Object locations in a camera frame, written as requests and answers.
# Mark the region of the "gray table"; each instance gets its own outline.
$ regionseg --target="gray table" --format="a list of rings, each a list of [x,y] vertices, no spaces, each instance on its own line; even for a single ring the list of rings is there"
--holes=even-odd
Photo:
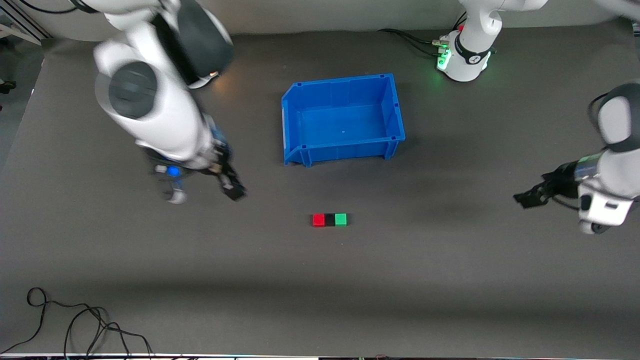
[[[236,150],[237,204],[198,176],[187,204],[164,203],[95,102],[93,44],[49,48],[2,177],[3,347],[35,329],[37,285],[106,307],[156,352],[640,357],[639,214],[589,237],[575,213],[511,198],[599,149],[587,103],[640,74],[628,23],[506,29],[467,84],[385,33],[234,40],[198,96]],[[291,83],[382,72],[407,133],[394,159],[282,165]],[[314,229],[317,212],[352,223]],[[74,313],[52,308],[16,351],[61,351]],[[76,350],[91,331],[78,323]]]

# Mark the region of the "blue button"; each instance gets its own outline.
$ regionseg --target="blue button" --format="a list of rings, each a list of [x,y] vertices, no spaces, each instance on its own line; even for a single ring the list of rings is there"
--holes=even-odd
[[[180,176],[180,169],[178,167],[170,166],[166,169],[166,173],[169,176],[177,177]]]

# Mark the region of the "green cube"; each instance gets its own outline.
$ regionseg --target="green cube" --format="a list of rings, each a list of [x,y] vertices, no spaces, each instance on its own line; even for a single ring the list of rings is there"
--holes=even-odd
[[[335,214],[336,226],[347,226],[347,214]]]

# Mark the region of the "red block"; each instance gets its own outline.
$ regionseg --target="red block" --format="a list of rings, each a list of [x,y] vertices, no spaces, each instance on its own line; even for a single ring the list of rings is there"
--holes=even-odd
[[[314,227],[324,227],[324,214],[314,214]]]

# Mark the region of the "blue plastic crate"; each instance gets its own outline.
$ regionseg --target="blue plastic crate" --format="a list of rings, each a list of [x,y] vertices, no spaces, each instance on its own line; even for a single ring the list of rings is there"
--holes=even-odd
[[[284,163],[389,160],[404,141],[392,74],[295,83],[282,97]]]

